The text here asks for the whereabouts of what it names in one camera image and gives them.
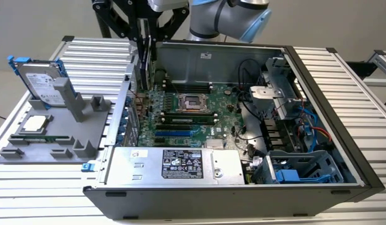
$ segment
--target black pcie slot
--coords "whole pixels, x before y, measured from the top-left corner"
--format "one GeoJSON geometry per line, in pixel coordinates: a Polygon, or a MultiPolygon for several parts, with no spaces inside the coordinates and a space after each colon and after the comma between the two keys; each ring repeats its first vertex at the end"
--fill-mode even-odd
{"type": "Polygon", "coordinates": [[[156,130],[191,130],[188,125],[156,125],[156,130]]]}

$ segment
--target red cable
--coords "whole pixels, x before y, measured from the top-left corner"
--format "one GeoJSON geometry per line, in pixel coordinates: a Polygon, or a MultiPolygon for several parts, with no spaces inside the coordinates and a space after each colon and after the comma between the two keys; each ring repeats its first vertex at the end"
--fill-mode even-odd
{"type": "Polygon", "coordinates": [[[315,129],[315,130],[319,130],[320,132],[323,132],[328,136],[328,141],[331,142],[331,136],[329,136],[328,132],[324,129],[321,129],[319,127],[311,127],[311,128],[315,129]]]}

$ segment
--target power supply label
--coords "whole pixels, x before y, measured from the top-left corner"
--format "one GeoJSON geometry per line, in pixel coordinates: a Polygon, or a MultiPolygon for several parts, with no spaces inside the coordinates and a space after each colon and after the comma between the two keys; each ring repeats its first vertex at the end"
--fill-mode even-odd
{"type": "Polygon", "coordinates": [[[165,179],[204,178],[200,150],[162,150],[161,177],[165,179]]]}

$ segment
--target cpu socket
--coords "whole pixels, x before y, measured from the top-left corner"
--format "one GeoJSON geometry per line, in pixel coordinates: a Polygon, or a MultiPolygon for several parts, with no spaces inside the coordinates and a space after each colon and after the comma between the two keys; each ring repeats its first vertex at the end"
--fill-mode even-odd
{"type": "Polygon", "coordinates": [[[177,111],[188,113],[207,113],[207,96],[205,95],[178,95],[178,107],[177,111]]]}

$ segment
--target sticker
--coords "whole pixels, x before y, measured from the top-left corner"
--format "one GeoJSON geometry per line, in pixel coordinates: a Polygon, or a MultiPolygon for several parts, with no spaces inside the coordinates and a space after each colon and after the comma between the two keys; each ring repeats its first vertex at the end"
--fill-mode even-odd
{"type": "Polygon", "coordinates": [[[172,122],[192,122],[192,120],[188,120],[188,119],[172,119],[172,122]]]}
{"type": "Polygon", "coordinates": [[[201,58],[201,59],[209,60],[211,57],[212,57],[212,54],[209,54],[209,53],[201,53],[201,54],[200,54],[200,58],[201,58]]]}
{"type": "Polygon", "coordinates": [[[201,179],[200,150],[162,150],[161,177],[165,179],[201,179]]]}
{"type": "Polygon", "coordinates": [[[148,150],[146,149],[134,149],[129,152],[130,158],[145,158],[148,156],[148,150]]]}
{"type": "Polygon", "coordinates": [[[65,105],[61,95],[53,89],[53,79],[46,74],[25,74],[38,98],[49,105],[65,105]]]}

